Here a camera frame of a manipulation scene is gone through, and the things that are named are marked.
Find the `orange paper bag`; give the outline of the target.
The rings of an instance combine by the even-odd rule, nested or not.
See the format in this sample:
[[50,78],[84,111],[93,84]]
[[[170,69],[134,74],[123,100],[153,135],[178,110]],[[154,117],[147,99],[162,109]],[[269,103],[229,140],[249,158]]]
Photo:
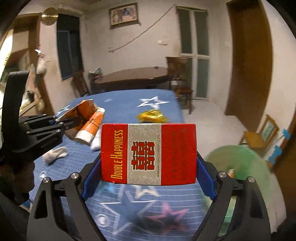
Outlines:
[[87,99],[69,109],[62,116],[58,117],[57,120],[79,118],[81,127],[77,135],[68,138],[89,146],[102,124],[104,114],[104,108],[97,106],[93,99]]

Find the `red cigarette box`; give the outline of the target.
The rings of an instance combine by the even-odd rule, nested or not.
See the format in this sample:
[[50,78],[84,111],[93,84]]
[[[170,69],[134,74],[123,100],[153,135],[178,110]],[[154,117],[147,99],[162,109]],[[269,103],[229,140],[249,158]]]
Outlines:
[[106,123],[101,132],[101,178],[114,184],[193,184],[196,126],[187,123]]

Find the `green plastic trash bag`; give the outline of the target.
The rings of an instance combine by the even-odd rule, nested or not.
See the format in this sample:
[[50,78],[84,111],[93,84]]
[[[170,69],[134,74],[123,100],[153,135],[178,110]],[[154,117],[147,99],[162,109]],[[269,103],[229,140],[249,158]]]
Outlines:
[[270,212],[270,171],[255,151],[245,146],[226,145],[210,152],[205,161],[212,163],[217,171],[224,171],[232,178],[245,180],[253,177],[260,189],[267,212]]

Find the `white crumpled tissue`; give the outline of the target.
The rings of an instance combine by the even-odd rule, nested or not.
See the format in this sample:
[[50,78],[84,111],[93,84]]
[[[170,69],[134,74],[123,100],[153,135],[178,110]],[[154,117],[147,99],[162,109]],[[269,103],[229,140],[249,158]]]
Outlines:
[[43,154],[42,159],[46,164],[50,164],[56,159],[64,158],[68,155],[68,151],[66,147],[59,147],[56,149],[52,149],[45,154]]

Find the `white face mask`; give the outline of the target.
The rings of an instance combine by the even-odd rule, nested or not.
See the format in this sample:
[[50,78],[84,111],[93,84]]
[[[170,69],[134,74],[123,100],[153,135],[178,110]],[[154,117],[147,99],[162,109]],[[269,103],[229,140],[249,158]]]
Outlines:
[[99,129],[91,143],[90,149],[92,151],[98,151],[101,149],[101,129]]

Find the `dark wooden chair left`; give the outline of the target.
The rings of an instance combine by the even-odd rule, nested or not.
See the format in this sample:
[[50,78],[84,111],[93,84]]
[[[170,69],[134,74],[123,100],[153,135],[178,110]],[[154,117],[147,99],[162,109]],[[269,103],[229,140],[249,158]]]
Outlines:
[[88,86],[83,77],[83,71],[74,72],[72,75],[72,84],[75,87],[80,97],[90,95]]

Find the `dark wooden chair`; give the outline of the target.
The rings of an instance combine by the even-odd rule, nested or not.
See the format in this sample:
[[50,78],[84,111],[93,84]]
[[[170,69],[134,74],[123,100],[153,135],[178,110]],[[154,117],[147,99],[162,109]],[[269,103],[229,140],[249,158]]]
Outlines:
[[173,90],[178,102],[189,103],[189,114],[192,114],[193,90],[189,86],[187,78],[188,57],[166,57],[168,66],[169,90]]
[[90,95],[88,86],[83,77],[83,71],[74,72],[72,75],[72,84],[75,87],[80,97]]

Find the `dark round wooden table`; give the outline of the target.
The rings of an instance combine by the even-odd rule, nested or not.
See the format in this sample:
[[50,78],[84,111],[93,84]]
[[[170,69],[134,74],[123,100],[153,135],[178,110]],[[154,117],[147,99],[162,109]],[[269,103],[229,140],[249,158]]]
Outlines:
[[113,72],[92,80],[92,93],[155,88],[171,79],[166,67],[143,67]]

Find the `small wooden chair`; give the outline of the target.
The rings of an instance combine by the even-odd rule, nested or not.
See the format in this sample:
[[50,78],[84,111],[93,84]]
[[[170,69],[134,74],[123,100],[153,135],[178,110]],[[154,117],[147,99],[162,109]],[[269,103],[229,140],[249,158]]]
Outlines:
[[279,128],[275,120],[268,114],[259,132],[244,131],[239,145],[247,145],[253,151],[265,151],[278,133]]

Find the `yellow crumpled plastic wrapper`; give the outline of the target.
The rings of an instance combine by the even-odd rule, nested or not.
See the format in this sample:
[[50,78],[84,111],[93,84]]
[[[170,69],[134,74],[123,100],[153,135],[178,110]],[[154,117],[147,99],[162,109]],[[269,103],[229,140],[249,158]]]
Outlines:
[[168,123],[169,120],[158,109],[144,111],[137,116],[140,123]]

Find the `dark blue window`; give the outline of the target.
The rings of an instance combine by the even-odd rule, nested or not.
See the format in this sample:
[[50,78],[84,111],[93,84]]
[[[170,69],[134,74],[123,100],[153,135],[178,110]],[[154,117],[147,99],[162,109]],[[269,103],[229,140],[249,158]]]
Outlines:
[[57,18],[57,51],[62,79],[83,70],[78,17],[59,14]]

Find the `brown wooden door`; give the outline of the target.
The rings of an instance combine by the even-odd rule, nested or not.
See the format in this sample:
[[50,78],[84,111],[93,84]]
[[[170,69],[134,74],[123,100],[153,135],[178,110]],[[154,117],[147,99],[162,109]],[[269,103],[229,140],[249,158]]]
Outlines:
[[233,61],[225,113],[255,132],[267,102],[273,70],[270,27],[261,1],[230,1]]

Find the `white glass double door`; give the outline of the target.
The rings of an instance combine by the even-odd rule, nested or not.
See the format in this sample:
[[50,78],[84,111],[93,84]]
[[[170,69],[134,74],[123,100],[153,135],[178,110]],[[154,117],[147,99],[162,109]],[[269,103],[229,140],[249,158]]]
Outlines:
[[188,58],[189,86],[194,99],[206,100],[210,67],[208,12],[180,6],[176,10],[180,28],[180,55]]

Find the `round gold wall clock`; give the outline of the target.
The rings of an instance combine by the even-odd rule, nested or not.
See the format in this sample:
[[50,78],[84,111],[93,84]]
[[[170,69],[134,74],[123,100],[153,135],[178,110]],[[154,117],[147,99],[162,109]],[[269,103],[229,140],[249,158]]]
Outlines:
[[53,7],[45,9],[41,15],[42,23],[46,26],[53,25],[57,21],[57,18],[58,11]]

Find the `framed wall picture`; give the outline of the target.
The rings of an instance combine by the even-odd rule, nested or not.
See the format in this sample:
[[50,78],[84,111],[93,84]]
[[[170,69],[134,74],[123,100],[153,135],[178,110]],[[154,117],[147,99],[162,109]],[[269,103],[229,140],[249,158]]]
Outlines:
[[110,29],[140,24],[137,3],[109,9]]

